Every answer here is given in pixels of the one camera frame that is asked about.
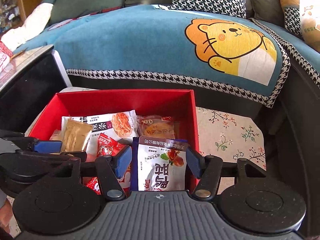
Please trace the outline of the person's left hand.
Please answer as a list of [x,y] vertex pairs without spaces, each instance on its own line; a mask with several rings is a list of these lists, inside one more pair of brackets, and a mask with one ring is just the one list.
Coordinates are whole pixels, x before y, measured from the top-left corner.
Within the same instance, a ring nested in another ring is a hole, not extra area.
[[10,233],[9,223],[12,217],[12,205],[6,199],[4,205],[0,209],[0,221],[1,228],[4,229],[7,233]]

